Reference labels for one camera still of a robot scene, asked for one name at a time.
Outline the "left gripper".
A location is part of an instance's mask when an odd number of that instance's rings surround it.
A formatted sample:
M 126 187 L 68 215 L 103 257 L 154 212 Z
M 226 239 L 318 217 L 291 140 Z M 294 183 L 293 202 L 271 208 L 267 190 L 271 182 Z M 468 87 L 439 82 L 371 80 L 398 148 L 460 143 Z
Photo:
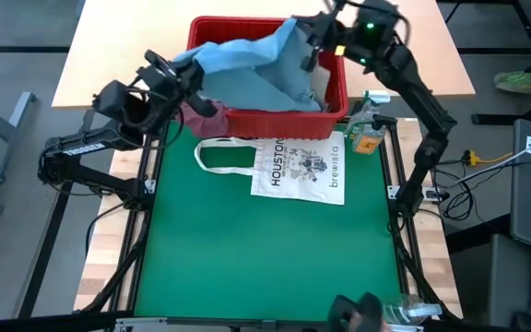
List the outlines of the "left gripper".
M 145 59 L 148 66 L 136 70 L 137 76 L 159 95 L 180 98 L 198 115 L 211 118 L 218 109 L 197 94 L 202 88 L 204 70 L 195 60 L 172 62 L 158 53 L 146 50 Z

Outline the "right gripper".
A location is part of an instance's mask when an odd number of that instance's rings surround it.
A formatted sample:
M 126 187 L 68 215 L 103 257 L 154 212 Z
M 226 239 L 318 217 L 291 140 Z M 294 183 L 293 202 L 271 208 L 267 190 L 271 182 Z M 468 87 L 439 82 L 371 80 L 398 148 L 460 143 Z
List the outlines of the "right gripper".
M 311 46 L 311 52 L 301 62 L 301 69 L 305 72 L 312 73 L 321 52 L 333 53 L 335 56 L 346 54 L 349 28 L 337 19 L 341 11 L 342 8 L 333 8 L 329 13 L 320 12 L 314 16 L 292 16 L 299 22 L 310 23 L 312 28 L 306 41 Z

